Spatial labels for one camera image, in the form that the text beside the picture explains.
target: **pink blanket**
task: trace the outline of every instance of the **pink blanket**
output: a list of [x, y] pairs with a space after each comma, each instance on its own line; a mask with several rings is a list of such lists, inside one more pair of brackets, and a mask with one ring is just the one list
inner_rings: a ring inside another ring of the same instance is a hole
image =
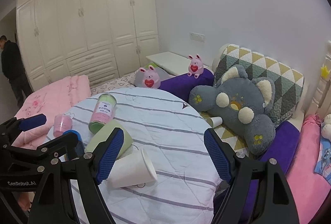
[[65, 113], [90, 96], [90, 82], [85, 75], [66, 77], [34, 92], [25, 100], [23, 107], [15, 116], [19, 119], [42, 113], [46, 115], [47, 122], [43, 126], [22, 132], [14, 141], [13, 146], [36, 149], [44, 143], [56, 115]]
[[314, 172], [320, 150], [320, 120], [312, 115], [305, 119], [292, 166], [287, 172], [300, 224], [307, 224], [323, 204], [331, 186]]

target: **light switch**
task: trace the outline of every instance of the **light switch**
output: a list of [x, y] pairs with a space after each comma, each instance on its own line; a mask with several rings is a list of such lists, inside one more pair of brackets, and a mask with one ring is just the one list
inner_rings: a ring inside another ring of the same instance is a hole
[[190, 39], [198, 42], [205, 42], [205, 35], [197, 34], [197, 33], [190, 33]]

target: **man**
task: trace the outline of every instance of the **man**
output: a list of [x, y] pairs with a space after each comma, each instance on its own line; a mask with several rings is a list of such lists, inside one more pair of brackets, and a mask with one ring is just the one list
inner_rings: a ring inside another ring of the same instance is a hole
[[2, 72], [9, 80], [17, 99], [17, 106], [21, 108], [24, 103], [22, 91], [28, 97], [32, 90], [25, 75], [19, 47], [3, 35], [0, 37], [0, 48], [3, 49], [1, 53]]

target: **pink label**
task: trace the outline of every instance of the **pink label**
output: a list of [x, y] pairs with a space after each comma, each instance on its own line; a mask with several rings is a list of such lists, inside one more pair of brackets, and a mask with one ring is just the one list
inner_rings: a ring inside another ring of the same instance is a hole
[[99, 102], [92, 114], [92, 121], [108, 123], [112, 117], [113, 105], [108, 102]]

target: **dark pants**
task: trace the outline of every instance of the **dark pants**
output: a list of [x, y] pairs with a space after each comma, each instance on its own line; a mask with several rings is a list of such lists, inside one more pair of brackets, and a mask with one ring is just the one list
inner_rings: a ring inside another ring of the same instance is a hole
[[22, 91], [24, 92], [25, 97], [28, 97], [32, 93], [28, 79], [25, 74], [22, 74], [15, 79], [9, 80], [9, 83], [17, 99], [17, 106], [21, 108], [24, 103]]

